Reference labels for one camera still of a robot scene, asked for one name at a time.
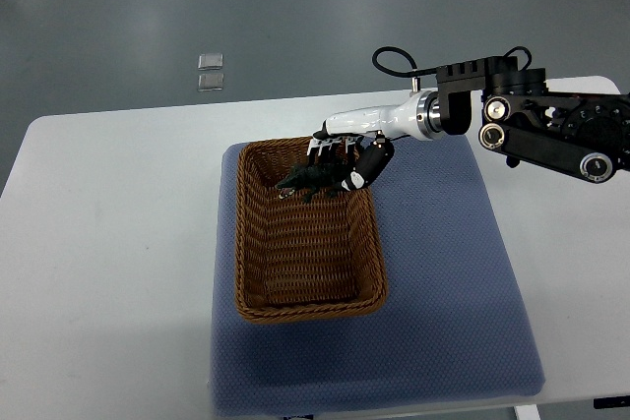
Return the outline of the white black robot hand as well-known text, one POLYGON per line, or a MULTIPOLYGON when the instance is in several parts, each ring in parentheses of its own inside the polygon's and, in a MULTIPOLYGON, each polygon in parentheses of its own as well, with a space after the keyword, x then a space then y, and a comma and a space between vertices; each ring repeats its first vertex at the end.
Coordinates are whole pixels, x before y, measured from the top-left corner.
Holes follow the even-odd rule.
POLYGON ((327 118, 312 135, 308 163, 343 146, 349 171, 334 188, 354 191, 369 187, 394 155, 393 141, 413 138, 429 141, 444 135, 438 93, 427 89, 413 93, 399 105, 382 105, 340 112, 327 118))

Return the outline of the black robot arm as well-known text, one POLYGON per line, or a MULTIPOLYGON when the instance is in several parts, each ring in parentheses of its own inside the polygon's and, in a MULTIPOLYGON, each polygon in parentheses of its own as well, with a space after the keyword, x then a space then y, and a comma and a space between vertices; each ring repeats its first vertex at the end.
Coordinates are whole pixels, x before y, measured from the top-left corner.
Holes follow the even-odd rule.
POLYGON ((521 65, 514 50, 439 66, 435 75, 443 132, 469 129, 480 91, 478 141, 510 167, 526 162, 595 184, 629 168, 626 94, 550 90, 545 70, 521 65))

